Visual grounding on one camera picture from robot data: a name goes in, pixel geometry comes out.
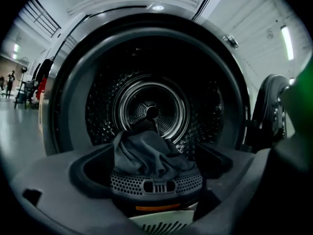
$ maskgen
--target ceiling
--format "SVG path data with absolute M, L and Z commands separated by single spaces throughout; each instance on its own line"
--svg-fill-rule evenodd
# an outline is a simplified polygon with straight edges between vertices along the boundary
M 301 20 L 284 0 L 221 0 L 207 18 L 239 43 L 255 89 L 272 73 L 296 77 L 312 55 L 312 41 Z M 288 60 L 281 31 L 288 26 L 294 59 Z
M 15 44 L 19 46 L 18 51 L 14 51 Z M 44 48 L 41 45 L 14 24 L 3 40 L 1 46 L 2 56 L 14 60 L 13 54 L 15 54 L 16 61 L 23 64 L 23 60 L 26 59 L 29 60 L 29 63 L 33 62 L 42 51 L 44 51 Z
M 79 12 L 112 7 L 116 1 L 138 0 L 39 1 L 62 27 L 66 27 L 70 17 Z M 159 1 L 184 7 L 195 13 L 204 0 Z M 239 48 L 236 52 L 245 63 L 244 69 L 256 92 L 269 74 L 296 77 L 312 55 L 313 45 L 305 27 L 284 0 L 209 0 L 196 22 L 205 24 L 205 20 L 215 24 L 225 34 L 233 35 L 238 41 Z M 290 31 L 294 52 L 294 59 L 290 61 L 281 31 L 284 25 Z M 8 41 L 4 43 L 4 51 L 12 55 L 13 45 L 17 41 L 21 45 L 19 57 L 26 56 L 31 61 L 43 51 L 27 34 L 16 28 L 12 29 Z

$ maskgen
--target fluorescent light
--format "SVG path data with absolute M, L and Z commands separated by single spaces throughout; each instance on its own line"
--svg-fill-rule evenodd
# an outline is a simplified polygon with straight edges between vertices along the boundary
M 289 79 L 289 83 L 290 83 L 290 85 L 293 85 L 294 84 L 294 82 L 295 82 L 295 79 L 292 77 L 291 79 Z
M 285 44 L 286 44 L 286 48 L 287 48 L 288 60 L 292 60 L 293 59 L 293 49 L 292 49 L 292 42 L 291 42 L 288 27 L 284 25 L 280 29 L 282 30 L 282 33 L 284 36 L 284 40 L 285 40 Z
M 154 7 L 152 7 L 153 10 L 156 10 L 156 11 L 160 11 L 160 10 L 164 10 L 164 7 L 162 5 L 156 5 Z
M 17 44 L 14 44 L 14 51 L 19 51 L 19 46 Z

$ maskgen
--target washing machine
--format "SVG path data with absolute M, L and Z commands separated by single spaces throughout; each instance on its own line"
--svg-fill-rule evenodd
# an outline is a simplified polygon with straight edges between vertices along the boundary
M 48 156 L 12 183 L 26 210 L 68 234 L 232 232 L 286 136 L 288 79 L 268 76 L 254 107 L 237 41 L 157 1 L 80 14 L 58 38 L 41 109 Z M 112 140 L 131 130 L 170 139 L 200 172 L 148 190 L 149 177 L 112 171 Z

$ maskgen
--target floor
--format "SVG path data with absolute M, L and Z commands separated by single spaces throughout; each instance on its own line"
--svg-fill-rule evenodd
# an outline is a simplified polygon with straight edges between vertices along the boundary
M 38 128 L 38 110 L 14 109 L 14 101 L 0 97 L 1 166 L 9 180 L 36 160 L 45 157 L 44 141 Z

